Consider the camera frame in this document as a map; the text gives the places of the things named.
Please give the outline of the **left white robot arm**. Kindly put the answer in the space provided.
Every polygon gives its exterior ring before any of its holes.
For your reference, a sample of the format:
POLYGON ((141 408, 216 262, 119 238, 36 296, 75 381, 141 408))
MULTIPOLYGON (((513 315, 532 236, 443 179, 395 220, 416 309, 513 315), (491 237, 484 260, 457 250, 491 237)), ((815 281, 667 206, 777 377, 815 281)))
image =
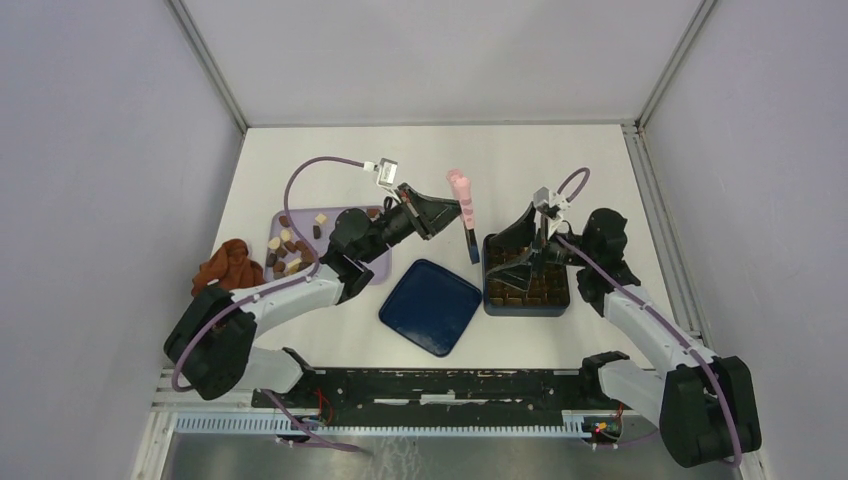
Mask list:
POLYGON ((175 378, 204 400, 233 389, 269 389, 290 407, 314 394, 306 362, 290 348, 268 350, 257 338, 305 313, 343 304, 370 283, 368 264, 412 234, 429 240, 465 215, 468 198, 422 195, 401 184, 397 204, 375 218, 360 208, 337 215, 329 246, 310 271, 260 287, 226 291, 205 287, 164 343, 175 378))

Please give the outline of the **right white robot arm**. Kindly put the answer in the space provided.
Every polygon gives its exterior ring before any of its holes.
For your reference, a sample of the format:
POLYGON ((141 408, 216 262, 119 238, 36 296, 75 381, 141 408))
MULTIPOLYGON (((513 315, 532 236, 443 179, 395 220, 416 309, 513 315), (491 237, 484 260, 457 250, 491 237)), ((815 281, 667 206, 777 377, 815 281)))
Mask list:
POLYGON ((523 292, 549 269, 576 268, 578 291, 599 316, 624 333, 652 366, 639 367, 623 352, 584 359, 577 382, 591 408, 618 401, 659 431, 682 467, 713 461, 737 466, 759 450, 762 433, 751 372, 737 356, 721 357, 667 319, 625 260, 627 220, 609 208, 594 210, 579 234, 558 231, 546 210, 529 206, 519 220, 484 241, 485 277, 523 292))

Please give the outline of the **pink tongs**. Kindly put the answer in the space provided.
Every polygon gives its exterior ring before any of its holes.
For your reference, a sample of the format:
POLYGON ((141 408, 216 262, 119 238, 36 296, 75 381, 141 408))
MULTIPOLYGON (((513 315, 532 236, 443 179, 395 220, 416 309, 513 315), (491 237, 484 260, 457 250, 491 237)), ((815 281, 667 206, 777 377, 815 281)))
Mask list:
POLYGON ((468 254, 472 265, 480 262, 480 249, 475 232, 475 215, 471 194, 471 181, 461 170, 452 169, 446 179, 450 185, 454 199, 461 208, 461 220, 465 231, 468 254))

